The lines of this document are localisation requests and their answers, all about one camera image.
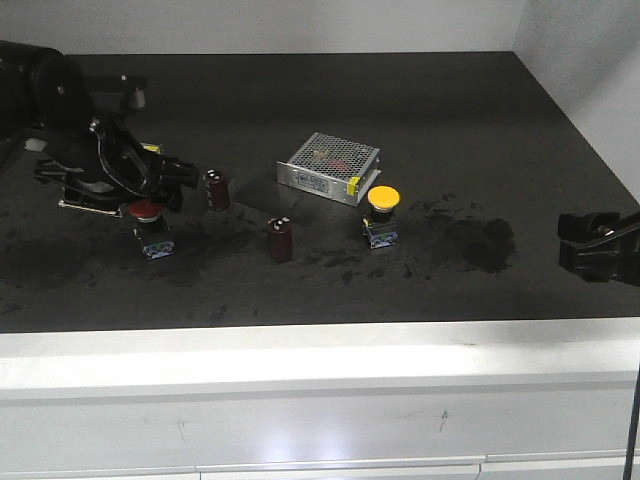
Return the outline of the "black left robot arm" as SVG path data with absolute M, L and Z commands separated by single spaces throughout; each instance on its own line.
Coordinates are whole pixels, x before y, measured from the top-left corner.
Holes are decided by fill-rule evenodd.
M 4 41 L 1 138 L 23 137 L 45 154 L 34 176 L 60 186 L 65 208 L 119 217 L 147 199 L 178 212 L 198 169 L 146 149 L 125 123 L 144 107 L 147 85 L 138 75 L 86 76 L 56 49 Z

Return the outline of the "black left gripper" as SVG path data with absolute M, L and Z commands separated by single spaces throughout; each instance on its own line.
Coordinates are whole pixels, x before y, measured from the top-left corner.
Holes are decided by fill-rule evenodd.
M 64 208 L 121 216 L 126 205 L 148 199 L 180 213 L 180 186 L 196 188 L 199 180 L 194 164 L 144 149 L 123 114 L 100 114 L 85 130 L 41 126 L 32 131 L 32 141 L 46 155 L 34 176 L 62 188 Z M 159 185 L 160 166 L 165 187 Z

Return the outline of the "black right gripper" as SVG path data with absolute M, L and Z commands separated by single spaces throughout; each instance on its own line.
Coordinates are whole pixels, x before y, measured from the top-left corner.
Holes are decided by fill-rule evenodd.
M 639 285 L 639 213 L 561 214 L 559 265 L 587 282 Z

